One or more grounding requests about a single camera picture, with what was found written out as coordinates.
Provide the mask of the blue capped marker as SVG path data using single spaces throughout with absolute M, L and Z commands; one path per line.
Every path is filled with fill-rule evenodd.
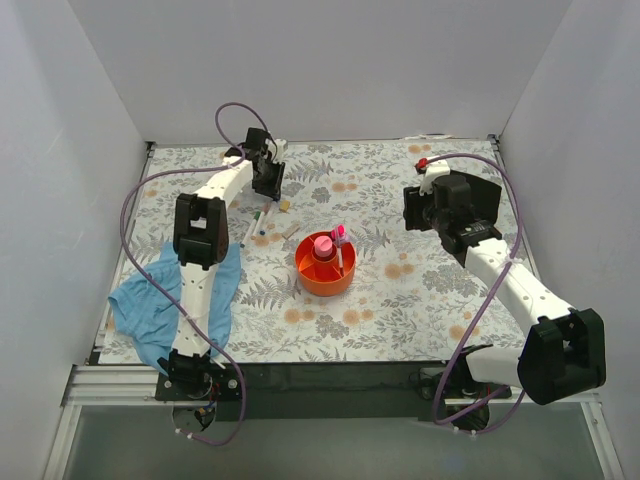
M 245 247 L 246 247 L 246 245 L 249 243 L 249 241 L 251 240 L 251 238 L 252 238 L 252 236 L 253 236 L 253 233 L 254 233 L 255 227 L 256 227 L 256 223 L 255 223 L 255 222 L 252 222 L 252 223 L 249 225 L 249 228 L 247 229 L 247 232 L 245 233 L 245 235 L 244 235 L 243 239 L 242 239 L 242 240 L 241 240 L 241 242 L 240 242 L 240 247 L 241 247 L 241 248 L 245 248 Z

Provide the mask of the pink capped glue bottle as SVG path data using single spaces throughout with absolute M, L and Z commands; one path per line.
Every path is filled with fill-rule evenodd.
M 335 255 L 335 245 L 328 235 L 320 235 L 313 243 L 313 254 L 318 261 L 329 261 Z

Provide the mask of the silver pen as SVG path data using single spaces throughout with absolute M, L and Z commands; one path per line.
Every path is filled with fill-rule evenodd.
M 337 258 L 338 258 L 338 265 L 339 265 L 339 272 L 341 277 L 344 276 L 344 262 L 343 262 L 343 255 L 342 255 L 342 247 L 340 244 L 337 245 Z

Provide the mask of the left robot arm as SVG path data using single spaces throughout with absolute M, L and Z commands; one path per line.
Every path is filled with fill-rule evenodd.
M 172 385 L 190 399 L 205 398 L 213 386 L 212 346 L 204 334 L 215 275 L 229 250 L 228 207 L 246 185 L 274 201 L 281 198 L 282 145 L 267 130 L 249 128 L 245 140 L 225 153 L 223 171 L 176 200 L 173 248 L 179 263 L 180 305 L 186 312 L 179 315 L 168 359 L 159 364 Z

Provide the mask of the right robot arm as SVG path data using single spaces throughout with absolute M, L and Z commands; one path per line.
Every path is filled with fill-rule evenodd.
M 547 405 L 602 386 L 602 318 L 562 300 L 511 256 L 495 226 L 501 187 L 446 164 L 421 171 L 421 184 L 403 191 L 406 229 L 435 231 L 443 249 L 488 287 L 487 297 L 498 299 L 526 336 L 520 349 L 461 344 L 435 393 L 454 388 L 471 398 L 488 384 L 505 385 Z

